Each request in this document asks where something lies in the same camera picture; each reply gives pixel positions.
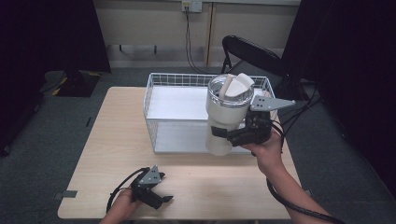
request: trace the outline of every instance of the person's hand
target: person's hand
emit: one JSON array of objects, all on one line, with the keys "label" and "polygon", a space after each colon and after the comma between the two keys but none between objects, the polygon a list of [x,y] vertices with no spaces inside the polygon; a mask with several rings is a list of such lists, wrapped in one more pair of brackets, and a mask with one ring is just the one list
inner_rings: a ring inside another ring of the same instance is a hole
[{"label": "person's hand", "polygon": [[133,201],[131,189],[123,189],[100,223],[120,223],[129,218],[140,204],[138,200]]},{"label": "person's hand", "polygon": [[271,130],[271,138],[268,141],[260,145],[247,144],[241,147],[250,150],[256,155],[259,169],[265,175],[269,175],[275,169],[283,167],[281,137],[275,129]]}]

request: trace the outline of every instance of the white wire basket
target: white wire basket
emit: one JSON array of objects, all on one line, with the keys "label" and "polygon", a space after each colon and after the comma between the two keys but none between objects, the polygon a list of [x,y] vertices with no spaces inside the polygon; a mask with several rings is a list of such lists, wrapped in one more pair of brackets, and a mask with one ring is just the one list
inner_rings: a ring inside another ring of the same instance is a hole
[{"label": "white wire basket", "polygon": [[[209,153],[205,147],[207,85],[217,75],[151,73],[144,116],[155,153]],[[255,94],[275,97],[267,77],[251,77]],[[248,153],[233,147],[231,153]]]}]

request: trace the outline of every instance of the floor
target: floor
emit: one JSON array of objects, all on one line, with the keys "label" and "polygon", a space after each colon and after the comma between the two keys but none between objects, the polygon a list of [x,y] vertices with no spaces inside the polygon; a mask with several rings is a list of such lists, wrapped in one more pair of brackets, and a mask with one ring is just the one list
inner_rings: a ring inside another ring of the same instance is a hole
[{"label": "floor", "polygon": [[[190,66],[183,48],[158,47],[155,54],[153,46],[122,46],[122,51],[119,46],[108,46],[107,52],[111,66],[118,67],[113,71],[115,76],[103,76],[91,98],[51,97],[49,91],[13,143],[11,156],[0,160],[0,223],[97,223],[59,219],[60,202],[53,200],[53,195],[67,188],[106,90],[146,84],[146,75],[152,71],[184,72]],[[196,66],[204,65],[202,49],[191,49],[191,54]],[[219,49],[216,62],[222,65],[222,60]],[[166,68],[172,66],[186,67]],[[58,75],[48,84],[56,83],[62,74]],[[329,115],[323,103],[316,104],[288,133],[304,188],[346,223],[396,223],[394,200],[371,166],[344,141]]]},{"label": "floor", "polygon": [[[165,46],[132,46],[108,45],[107,56],[111,67],[205,67],[205,49],[203,47]],[[281,56],[283,49],[271,49]],[[208,66],[222,67],[224,51],[221,47],[212,48],[211,60]],[[231,56],[233,63],[238,59]]]}]

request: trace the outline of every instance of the metal bracket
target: metal bracket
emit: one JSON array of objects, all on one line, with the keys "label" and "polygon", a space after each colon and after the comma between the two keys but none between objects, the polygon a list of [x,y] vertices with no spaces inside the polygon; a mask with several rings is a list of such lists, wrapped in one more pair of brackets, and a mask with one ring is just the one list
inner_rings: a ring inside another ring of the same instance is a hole
[{"label": "metal bracket", "polygon": [[139,181],[140,185],[159,183],[161,183],[161,176],[157,165],[154,165]]},{"label": "metal bracket", "polygon": [[296,104],[295,101],[288,101],[288,100],[255,95],[253,98],[253,102],[251,103],[250,110],[269,112],[272,110],[293,106],[295,104]]}]

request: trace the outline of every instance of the power cord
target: power cord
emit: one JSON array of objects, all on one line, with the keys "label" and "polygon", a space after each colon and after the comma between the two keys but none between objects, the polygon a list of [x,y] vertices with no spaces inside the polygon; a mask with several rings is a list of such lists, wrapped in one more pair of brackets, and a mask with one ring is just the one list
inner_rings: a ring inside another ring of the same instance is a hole
[{"label": "power cord", "polygon": [[[272,120],[272,122],[273,122],[272,127],[280,135],[281,148],[283,148],[283,143],[285,142],[285,134],[282,131],[282,125],[276,120]],[[284,206],[286,206],[286,207],[288,207],[288,208],[290,208],[290,209],[292,209],[292,210],[294,210],[296,212],[299,212],[299,213],[302,213],[304,215],[310,216],[310,217],[315,217],[315,218],[318,218],[318,219],[321,219],[321,220],[325,220],[325,221],[328,221],[328,222],[331,222],[331,223],[344,224],[344,222],[342,220],[338,219],[338,218],[327,216],[327,215],[324,215],[324,214],[321,214],[321,213],[318,213],[318,212],[315,212],[315,211],[312,211],[312,210],[309,210],[309,209],[305,209],[305,208],[302,208],[302,207],[300,207],[300,206],[298,206],[298,205],[296,205],[294,203],[291,203],[291,202],[287,201],[286,199],[282,198],[279,194],[277,194],[276,190],[274,189],[274,186],[271,184],[271,182],[269,181],[268,178],[266,178],[266,181],[267,181],[267,187],[270,190],[271,194],[274,196],[274,198],[278,202],[282,203]]]},{"label": "power cord", "polygon": [[206,74],[206,75],[212,75],[214,73],[209,73],[207,71],[204,71],[200,68],[198,68],[191,55],[191,36],[190,36],[190,15],[189,15],[189,7],[184,7],[185,13],[186,13],[186,19],[187,19],[187,30],[186,30],[186,53],[187,53],[187,61],[189,62],[190,67],[199,74]]},{"label": "power cord", "polygon": [[108,210],[110,210],[111,208],[111,204],[113,204],[114,198],[116,197],[117,193],[121,190],[121,187],[129,180],[131,179],[134,175],[136,175],[137,173],[143,172],[145,171],[146,168],[140,168],[139,170],[133,172],[131,175],[129,175],[128,177],[126,177],[126,179],[124,179],[124,181],[122,181],[118,187],[116,187],[114,189],[114,191],[112,193],[110,193],[110,198],[108,199],[107,202],[107,207],[106,207],[106,213],[108,212]]},{"label": "power cord", "polygon": [[[332,0],[332,3],[330,4],[329,9],[327,10],[326,14],[324,15],[324,19],[322,20],[322,23],[320,24],[320,26],[319,26],[319,28],[318,28],[318,31],[317,31],[317,33],[316,33],[315,36],[314,36],[314,39],[313,39],[313,41],[312,41],[312,44],[310,45],[310,47],[309,47],[309,49],[308,49],[308,54],[307,54],[307,55],[311,55],[312,51],[315,49],[314,46],[315,46],[316,42],[318,41],[318,35],[320,34],[320,31],[321,31],[321,29],[323,28],[323,25],[324,25],[325,21],[327,20],[327,18],[328,18],[328,16],[329,16],[330,12],[331,12],[331,10],[332,10],[332,6],[334,5],[334,2],[335,2],[335,0]],[[309,57],[306,57],[306,58],[305,58],[305,60],[304,60],[304,62],[303,62],[303,66],[300,68],[299,74],[303,74],[303,73],[304,73],[304,70],[305,70],[305,68],[306,68],[306,66],[307,66],[307,63],[308,63],[308,58],[309,58]],[[287,132],[289,131],[289,129],[291,128],[291,126],[292,126],[292,125],[295,123],[295,121],[301,116],[301,114],[302,114],[307,108],[309,108],[309,106],[315,105],[317,102],[319,102],[319,101],[321,100],[321,99],[319,99],[319,100],[317,100],[316,102],[314,102],[312,105],[310,105],[309,103],[312,102],[312,99],[313,99],[313,97],[314,97],[314,94],[313,94],[312,97],[309,99],[308,103],[305,104],[305,106],[303,106],[303,107],[301,108],[301,111],[298,112],[298,113],[296,113],[295,115],[292,116],[292,118],[295,118],[295,119],[294,119],[294,121],[291,123],[291,125],[289,126],[289,128],[286,130],[285,133],[287,133]]]},{"label": "power cord", "polygon": [[64,80],[64,77],[65,77],[65,72],[62,74],[61,78],[59,78],[59,80],[55,84],[53,84],[52,86],[44,89],[43,91],[41,91],[41,93],[45,93],[45,92],[50,91],[53,88],[59,86],[59,84],[61,84],[61,82]]},{"label": "power cord", "polygon": [[279,116],[280,118],[286,116],[287,114],[289,114],[292,111],[295,111],[295,113],[288,119],[286,119],[285,121],[282,122],[283,126],[285,126],[287,123],[289,123],[291,121],[291,125],[289,125],[289,128],[285,131],[285,135],[289,132],[290,128],[293,126],[293,124],[297,121],[297,119],[310,107],[312,107],[313,105],[316,105],[317,103],[319,103],[321,101],[321,97],[319,97],[315,102],[313,102],[313,99],[315,98],[315,95],[318,91],[318,85],[315,85],[314,91],[311,95],[311,97],[309,98],[309,100],[305,103],[305,105],[303,105],[302,107],[295,109],[295,110],[291,110],[285,114],[283,114],[282,116]]}]

